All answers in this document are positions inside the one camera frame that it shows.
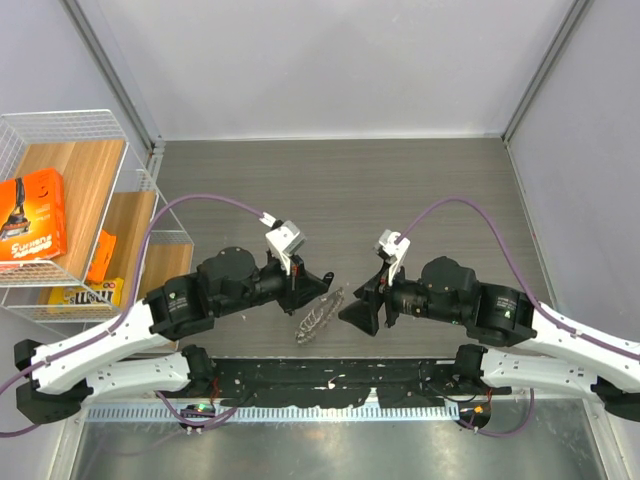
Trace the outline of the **metal disc with key rings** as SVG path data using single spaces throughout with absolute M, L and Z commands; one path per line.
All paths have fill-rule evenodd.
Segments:
M 312 342 L 318 332 L 326 327 L 330 321 L 337 317 L 345 298 L 343 287 L 322 296 L 316 306 L 314 306 L 300 321 L 295 331 L 295 341 L 298 345 Z

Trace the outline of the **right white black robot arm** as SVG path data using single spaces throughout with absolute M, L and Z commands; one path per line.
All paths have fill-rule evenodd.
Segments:
M 477 279 L 442 256 L 417 280 L 384 266 L 358 288 L 338 317 L 374 336 L 401 315 L 462 326 L 477 346 L 459 348 L 455 387 L 558 389 L 639 419 L 639 345 L 574 321 L 519 290 Z

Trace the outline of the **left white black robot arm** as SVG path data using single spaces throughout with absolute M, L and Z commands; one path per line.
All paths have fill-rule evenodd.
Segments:
M 159 360 L 152 367 L 134 354 L 212 329 L 217 319 L 270 302 L 291 315 L 326 294 L 331 272 L 318 277 L 297 254 L 288 266 L 269 254 L 263 267 L 240 247 L 228 247 L 149 291 L 127 312 L 62 341 L 25 339 L 14 346 L 14 363 L 25 383 L 15 390 L 16 407 L 34 425 L 64 420 L 102 393 L 144 382 L 152 389 L 207 395 L 214 375 L 203 350 Z

